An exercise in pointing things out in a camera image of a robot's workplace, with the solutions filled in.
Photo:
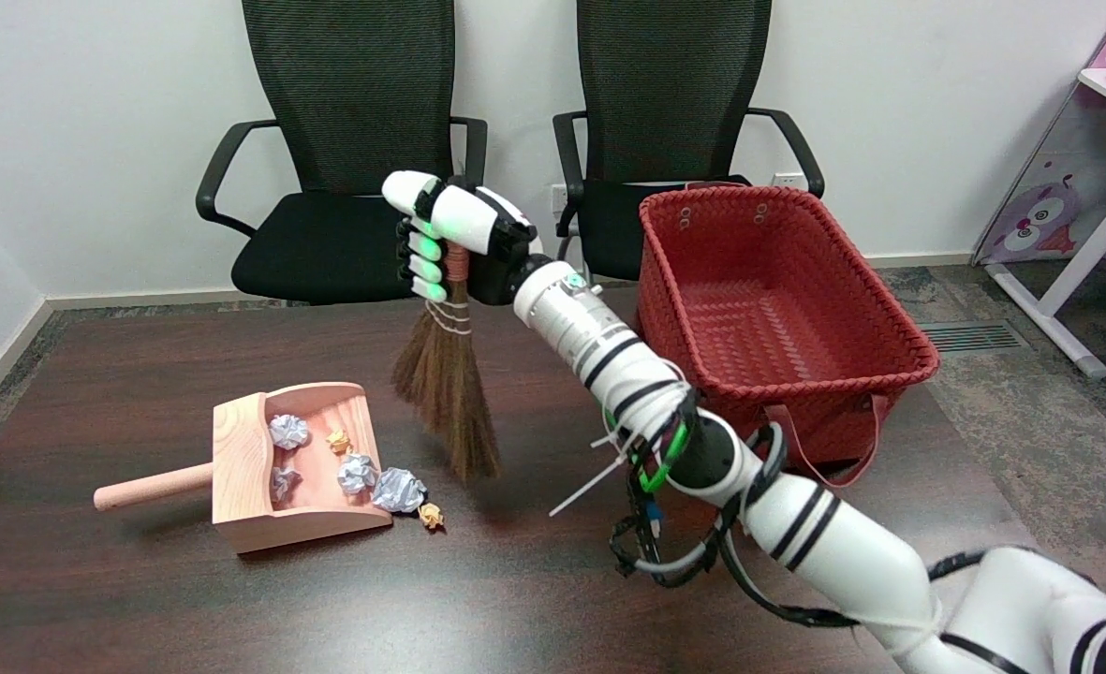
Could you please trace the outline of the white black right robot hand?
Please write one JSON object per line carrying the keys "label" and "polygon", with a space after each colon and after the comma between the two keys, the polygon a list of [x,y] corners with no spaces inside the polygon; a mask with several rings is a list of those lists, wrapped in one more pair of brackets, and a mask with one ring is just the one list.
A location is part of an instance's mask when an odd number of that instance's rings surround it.
{"label": "white black right robot hand", "polygon": [[514,302],[526,259],[543,252],[536,228],[514,204],[462,176],[392,172],[380,193],[403,216],[400,280],[427,301],[450,301],[455,247],[468,255],[468,295],[488,305]]}

